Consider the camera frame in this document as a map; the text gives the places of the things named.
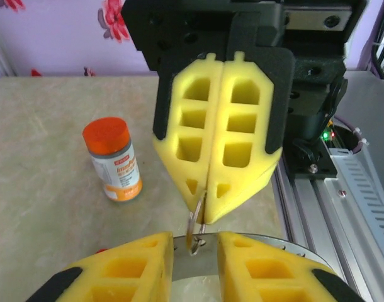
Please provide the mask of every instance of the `screw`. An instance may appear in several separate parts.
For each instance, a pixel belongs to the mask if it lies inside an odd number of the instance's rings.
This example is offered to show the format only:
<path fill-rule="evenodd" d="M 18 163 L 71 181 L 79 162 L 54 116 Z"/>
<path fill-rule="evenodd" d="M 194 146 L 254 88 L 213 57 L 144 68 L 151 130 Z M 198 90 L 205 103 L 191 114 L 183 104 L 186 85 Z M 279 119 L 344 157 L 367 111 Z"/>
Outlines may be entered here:
<path fill-rule="evenodd" d="M 333 28 L 336 27 L 341 22 L 341 19 L 339 16 L 329 16 L 325 19 L 324 25 L 327 28 Z"/>
<path fill-rule="evenodd" d="M 315 164 L 312 164 L 310 165 L 310 167 L 308 168 L 308 171 L 310 171 L 312 174 L 315 174 L 318 172 L 318 166 L 315 165 Z"/>
<path fill-rule="evenodd" d="M 346 197 L 347 196 L 347 192 L 345 190 L 338 190 L 337 193 L 339 194 L 340 197 Z"/>

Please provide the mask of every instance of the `metal frame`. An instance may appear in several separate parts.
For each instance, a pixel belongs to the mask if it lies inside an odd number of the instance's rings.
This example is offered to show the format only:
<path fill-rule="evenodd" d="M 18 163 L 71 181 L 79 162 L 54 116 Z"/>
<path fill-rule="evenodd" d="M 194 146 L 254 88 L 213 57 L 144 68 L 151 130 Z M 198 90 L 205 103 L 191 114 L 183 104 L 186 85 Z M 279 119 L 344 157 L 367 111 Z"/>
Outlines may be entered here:
<path fill-rule="evenodd" d="M 325 259 L 365 301 L 384 301 L 384 193 L 366 147 L 330 152 L 335 179 L 291 181 L 283 162 L 275 172 L 289 240 Z"/>

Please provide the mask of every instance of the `small metal object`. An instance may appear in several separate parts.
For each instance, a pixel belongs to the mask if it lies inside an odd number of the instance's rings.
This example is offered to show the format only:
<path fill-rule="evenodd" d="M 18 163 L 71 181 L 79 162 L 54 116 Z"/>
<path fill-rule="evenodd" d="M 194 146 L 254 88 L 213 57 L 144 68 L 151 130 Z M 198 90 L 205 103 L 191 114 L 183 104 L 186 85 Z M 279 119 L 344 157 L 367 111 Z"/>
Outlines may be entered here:
<path fill-rule="evenodd" d="M 340 197 L 346 197 L 347 196 L 347 192 L 345 190 L 338 190 L 337 193 L 339 194 Z"/>
<path fill-rule="evenodd" d="M 325 19 L 324 25 L 328 28 L 336 27 L 341 22 L 339 16 L 333 15 Z"/>
<path fill-rule="evenodd" d="M 204 206 L 206 201 L 206 194 L 207 194 L 207 191 L 204 190 L 198 201 L 198 204 L 196 205 L 195 212 L 194 213 L 189 212 L 188 227 L 186 229 L 185 239 L 186 239 L 186 249 L 189 251 L 189 254 L 191 256 L 195 256 L 198 253 L 199 248 L 204 244 L 206 244 L 204 240 L 193 235 L 193 229 L 195 227 L 196 220 L 198 219 L 198 215 L 201 207 L 203 206 L 203 210 L 205 210 Z M 204 234 L 205 229 L 206 229 L 206 225 L 202 224 L 199 229 L 199 234 Z"/>
<path fill-rule="evenodd" d="M 310 167 L 308 168 L 308 171 L 310 171 L 312 174 L 315 174 L 318 172 L 318 166 L 315 165 L 315 164 L 312 164 L 310 165 Z"/>

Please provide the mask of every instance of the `key ring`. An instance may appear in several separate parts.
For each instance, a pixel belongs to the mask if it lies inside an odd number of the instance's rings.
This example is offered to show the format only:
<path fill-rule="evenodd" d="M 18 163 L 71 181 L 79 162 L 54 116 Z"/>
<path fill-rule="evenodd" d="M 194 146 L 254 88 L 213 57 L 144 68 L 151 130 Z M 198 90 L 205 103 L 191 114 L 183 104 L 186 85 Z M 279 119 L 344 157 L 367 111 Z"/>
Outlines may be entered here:
<path fill-rule="evenodd" d="M 200 212 L 200 208 L 205 203 L 206 200 L 206 190 L 203 191 L 198 204 L 196 205 L 195 212 L 189 212 L 188 218 L 188 227 L 186 229 L 186 249 L 188 250 L 191 256 L 195 256 L 198 253 L 199 248 L 203 245 L 204 240 L 200 239 L 197 236 L 193 235 L 193 229 L 195 227 L 196 220 L 198 219 L 198 215 Z M 199 234 L 203 234 L 205 232 L 206 225 L 202 224 L 199 229 Z"/>

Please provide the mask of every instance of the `marble countertop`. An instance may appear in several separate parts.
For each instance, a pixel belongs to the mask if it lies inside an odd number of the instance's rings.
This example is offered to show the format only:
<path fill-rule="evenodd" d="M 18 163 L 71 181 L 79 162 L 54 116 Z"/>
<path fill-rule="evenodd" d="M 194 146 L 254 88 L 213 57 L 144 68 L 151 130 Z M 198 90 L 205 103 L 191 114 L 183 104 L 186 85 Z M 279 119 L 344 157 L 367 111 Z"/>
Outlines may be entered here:
<path fill-rule="evenodd" d="M 184 235 L 188 210 L 151 143 L 157 77 L 0 80 L 0 301 L 24 301 L 67 264 L 156 232 Z M 129 126 L 144 182 L 104 195 L 82 139 L 103 116 Z M 271 185 L 208 227 L 281 236 Z M 218 279 L 174 282 L 173 301 L 218 301 Z"/>

